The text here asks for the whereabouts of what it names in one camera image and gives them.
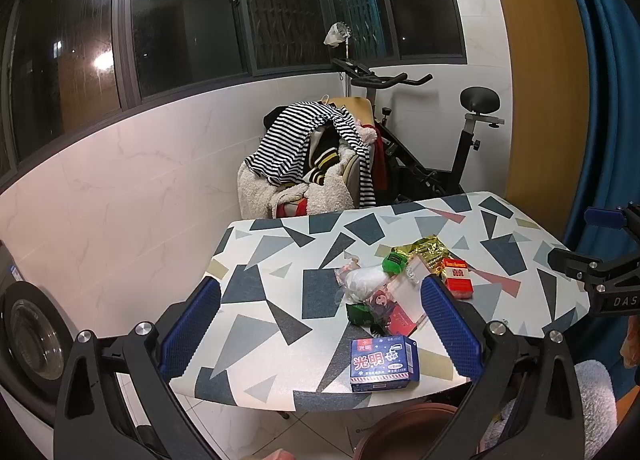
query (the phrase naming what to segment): blue box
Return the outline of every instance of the blue box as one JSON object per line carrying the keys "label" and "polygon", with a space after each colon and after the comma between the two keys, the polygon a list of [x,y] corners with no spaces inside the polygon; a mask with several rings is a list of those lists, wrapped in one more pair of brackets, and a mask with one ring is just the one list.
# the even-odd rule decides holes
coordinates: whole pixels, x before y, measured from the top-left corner
{"label": "blue box", "polygon": [[351,391],[404,388],[420,379],[418,347],[403,335],[351,341]]}

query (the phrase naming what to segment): geometric patterned tablecloth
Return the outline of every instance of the geometric patterned tablecloth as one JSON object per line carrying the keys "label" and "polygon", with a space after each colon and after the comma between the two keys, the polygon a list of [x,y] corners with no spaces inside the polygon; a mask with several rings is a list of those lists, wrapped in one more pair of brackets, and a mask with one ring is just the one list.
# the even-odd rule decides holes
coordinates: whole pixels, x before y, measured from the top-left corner
{"label": "geometric patterned tablecloth", "polygon": [[389,247],[436,234],[472,269],[471,303],[486,321],[520,335],[564,331],[584,316],[580,282],[552,271],[561,247],[524,213],[491,193],[286,219],[242,220],[225,231],[207,274],[222,305],[182,377],[184,395],[266,410],[338,410],[436,393],[465,382],[429,321],[412,334],[420,381],[402,390],[351,393],[351,340],[334,269],[351,255],[367,267]]}

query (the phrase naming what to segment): brown bowl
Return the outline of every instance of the brown bowl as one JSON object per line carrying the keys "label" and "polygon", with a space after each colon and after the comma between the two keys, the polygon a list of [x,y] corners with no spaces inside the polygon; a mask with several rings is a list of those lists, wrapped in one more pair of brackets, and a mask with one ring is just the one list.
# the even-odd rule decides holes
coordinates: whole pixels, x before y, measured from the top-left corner
{"label": "brown bowl", "polygon": [[420,460],[456,408],[428,402],[395,411],[373,426],[353,453],[353,460]]}

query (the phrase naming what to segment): red cigarette box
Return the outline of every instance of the red cigarette box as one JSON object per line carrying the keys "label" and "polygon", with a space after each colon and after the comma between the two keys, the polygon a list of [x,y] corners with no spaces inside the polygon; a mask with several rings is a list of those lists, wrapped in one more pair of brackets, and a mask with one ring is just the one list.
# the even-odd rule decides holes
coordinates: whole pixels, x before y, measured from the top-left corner
{"label": "red cigarette box", "polygon": [[472,297],[474,288],[471,285],[469,268],[465,260],[444,258],[442,265],[444,266],[444,275],[446,277],[445,285],[447,285],[453,297],[456,299],[468,299]]}

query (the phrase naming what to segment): blue gripper pad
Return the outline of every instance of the blue gripper pad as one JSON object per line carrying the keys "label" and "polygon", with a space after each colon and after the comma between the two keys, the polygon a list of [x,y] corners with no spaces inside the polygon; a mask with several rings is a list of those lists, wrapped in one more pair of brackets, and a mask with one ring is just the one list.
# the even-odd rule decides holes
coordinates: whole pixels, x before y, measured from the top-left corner
{"label": "blue gripper pad", "polygon": [[588,207],[584,210],[584,221],[589,225],[622,229],[626,226],[626,217],[622,211]]}
{"label": "blue gripper pad", "polygon": [[484,369],[482,347],[447,294],[431,276],[422,280],[420,299],[422,308],[436,329],[458,373],[476,382]]}
{"label": "blue gripper pad", "polygon": [[202,281],[206,283],[162,341],[158,370],[166,382],[187,369],[220,308],[220,284],[211,277]]}

